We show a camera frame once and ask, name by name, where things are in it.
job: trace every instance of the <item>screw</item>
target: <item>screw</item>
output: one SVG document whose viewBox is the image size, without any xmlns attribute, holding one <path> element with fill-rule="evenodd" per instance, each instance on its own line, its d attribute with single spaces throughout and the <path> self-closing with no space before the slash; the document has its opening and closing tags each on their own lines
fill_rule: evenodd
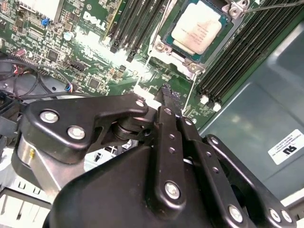
<svg viewBox="0 0 304 228">
<path fill-rule="evenodd" d="M 191 121 L 188 120 L 188 119 L 185 119 L 185 122 L 186 122 L 186 124 L 188 124 L 188 125 L 192 125 Z"/>
<path fill-rule="evenodd" d="M 143 101 L 141 101 L 141 100 L 137 100 L 136 104 L 140 107 L 144 107 Z"/>
<path fill-rule="evenodd" d="M 162 43 L 159 43 L 159 44 L 156 46 L 156 49 L 159 50 L 159 51 L 162 51 L 164 48 L 165 48 L 165 45 L 162 44 Z"/>
<path fill-rule="evenodd" d="M 59 117 L 54 112 L 45 111 L 40 114 L 40 119 L 46 123 L 53 124 L 58 121 Z"/>
<path fill-rule="evenodd" d="M 70 127 L 68 130 L 67 130 L 67 134 L 73 138 L 73 139 L 78 139 L 78 140 L 81 140 L 85 137 L 86 133 L 84 131 L 84 129 L 82 127 L 79 127 L 79 126 L 73 126 L 73 127 Z"/>
<path fill-rule="evenodd" d="M 291 217 L 289 216 L 289 214 L 286 211 L 282 210 L 282 215 L 287 222 L 290 222 L 290 223 L 293 222 L 293 220 L 291 219 Z"/>
<path fill-rule="evenodd" d="M 271 208 L 271 209 L 269 209 L 269 212 L 270 212 L 271 217 L 272 217 L 276 222 L 281 222 L 281 218 L 280 218 L 280 216 L 278 215 L 278 213 L 277 213 L 275 210 L 273 210 L 273 209 Z"/>
<path fill-rule="evenodd" d="M 172 139 L 172 140 L 174 140 L 174 139 L 175 139 L 174 134 L 170 134 L 170 135 L 169 135 L 169 138 Z"/>
<path fill-rule="evenodd" d="M 232 216 L 232 218 L 235 221 L 237 221 L 239 223 L 241 223 L 243 221 L 243 216 L 242 216 L 241 212 L 235 206 L 230 205 L 228 209 L 229 209 L 230 215 Z"/>
<path fill-rule="evenodd" d="M 211 140 L 213 141 L 214 144 L 218 144 L 219 142 L 217 141 L 216 138 L 212 137 Z"/>
<path fill-rule="evenodd" d="M 180 195 L 181 195 L 180 194 L 180 190 L 177 187 L 177 185 L 174 184 L 174 183 L 172 183 L 172 182 L 167 182 L 165 184 L 165 190 L 166 190 L 166 193 L 168 194 L 168 196 L 171 199 L 177 200 L 180 197 Z"/>
<path fill-rule="evenodd" d="M 168 115 L 172 115 L 172 112 L 171 112 L 171 110 L 170 110 L 169 108 L 165 108 L 165 112 L 166 112 L 166 114 L 168 114 Z"/>
</svg>

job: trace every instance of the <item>white label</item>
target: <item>white label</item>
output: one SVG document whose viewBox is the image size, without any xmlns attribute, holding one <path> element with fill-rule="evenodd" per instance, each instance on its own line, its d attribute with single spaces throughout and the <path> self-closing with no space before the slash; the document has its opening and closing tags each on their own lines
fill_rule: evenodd
<svg viewBox="0 0 304 228">
<path fill-rule="evenodd" d="M 286 138 L 268 151 L 270 157 L 279 165 L 304 147 L 304 135 L 298 130 L 291 132 Z"/>
</svg>

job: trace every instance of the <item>chip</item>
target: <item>chip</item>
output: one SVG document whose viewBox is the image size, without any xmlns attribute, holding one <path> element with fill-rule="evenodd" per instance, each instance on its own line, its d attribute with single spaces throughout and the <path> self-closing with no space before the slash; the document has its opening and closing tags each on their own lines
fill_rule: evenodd
<svg viewBox="0 0 304 228">
<path fill-rule="evenodd" d="M 96 79 L 91 78 L 89 86 L 93 89 L 97 89 L 97 87 L 99 86 L 99 82 Z"/>
<path fill-rule="evenodd" d="M 50 49 L 47 58 L 53 62 L 56 62 L 58 59 L 58 53 Z"/>
<path fill-rule="evenodd" d="M 222 28 L 220 17 L 202 1 L 189 4 L 172 31 L 173 44 L 191 55 L 202 55 Z"/>
<path fill-rule="evenodd" d="M 72 27 L 73 27 L 73 25 L 71 25 L 70 23 L 67 23 L 67 24 L 65 25 L 65 30 L 67 30 L 67 31 L 72 31 Z"/>
<path fill-rule="evenodd" d="M 78 21 L 79 21 L 79 16 L 78 16 L 78 15 L 75 15 L 73 21 L 74 21 L 74 22 L 78 22 Z"/>
<path fill-rule="evenodd" d="M 15 25 L 16 25 L 17 27 L 19 27 L 19 28 L 22 28 L 23 25 L 24 25 L 24 21 L 18 18 L 18 19 L 16 20 Z"/>
<path fill-rule="evenodd" d="M 5 30 L 6 29 L 6 21 L 0 19 L 0 29 Z"/>
<path fill-rule="evenodd" d="M 121 66 L 119 67 L 119 69 L 120 69 L 121 71 L 125 71 L 127 68 L 126 68 L 124 65 L 121 65 Z"/>
</svg>

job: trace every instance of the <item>black plastic bracket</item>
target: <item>black plastic bracket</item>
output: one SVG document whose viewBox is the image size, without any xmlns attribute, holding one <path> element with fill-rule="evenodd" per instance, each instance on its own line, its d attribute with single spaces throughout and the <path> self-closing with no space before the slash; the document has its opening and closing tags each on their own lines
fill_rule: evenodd
<svg viewBox="0 0 304 228">
<path fill-rule="evenodd" d="M 41 120 L 43 111 L 58 115 L 55 123 Z M 22 118 L 24 139 L 64 163 L 77 163 L 87 152 L 102 148 L 102 141 L 112 123 L 122 117 L 140 117 L 148 112 L 147 104 L 135 94 L 101 96 L 31 103 Z M 71 126 L 84 129 L 85 137 L 73 139 Z"/>
<path fill-rule="evenodd" d="M 193 122 L 183 117 L 178 121 L 183 134 L 183 148 L 190 157 L 215 227 L 254 228 L 254 223 L 242 210 L 225 173 L 212 149 L 204 144 Z"/>
<path fill-rule="evenodd" d="M 184 161 L 175 114 L 165 106 L 158 110 L 148 179 L 147 204 L 158 217 L 175 219 L 186 206 Z"/>
<path fill-rule="evenodd" d="M 288 209 L 253 175 L 253 173 L 216 136 L 204 139 L 212 148 L 227 170 L 227 178 L 245 198 L 245 206 L 250 218 L 258 227 L 294 228 L 296 221 Z"/>
</svg>

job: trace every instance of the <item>metal rod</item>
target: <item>metal rod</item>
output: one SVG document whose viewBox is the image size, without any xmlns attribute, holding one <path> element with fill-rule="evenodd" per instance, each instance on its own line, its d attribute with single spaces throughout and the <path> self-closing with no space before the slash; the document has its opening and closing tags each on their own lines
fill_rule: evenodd
<svg viewBox="0 0 304 228">
<path fill-rule="evenodd" d="M 194 76 L 194 78 L 193 78 L 193 84 L 192 84 L 191 90 L 190 90 L 190 92 L 189 92 L 187 101 L 186 101 L 186 103 L 185 103 L 185 107 L 184 107 L 184 109 L 183 109 L 182 112 L 181 112 L 183 115 L 184 115 L 184 113 L 185 113 L 185 111 L 186 111 L 186 109 L 187 109 L 187 105 L 188 105 L 188 102 L 189 102 L 189 100 L 190 100 L 191 93 L 192 93 L 192 91 L 193 91 L 193 88 L 194 88 L 194 85 L 195 85 L 195 82 L 196 82 L 197 77 L 198 77 L 198 75 L 195 74 L 195 76 Z"/>
</svg>

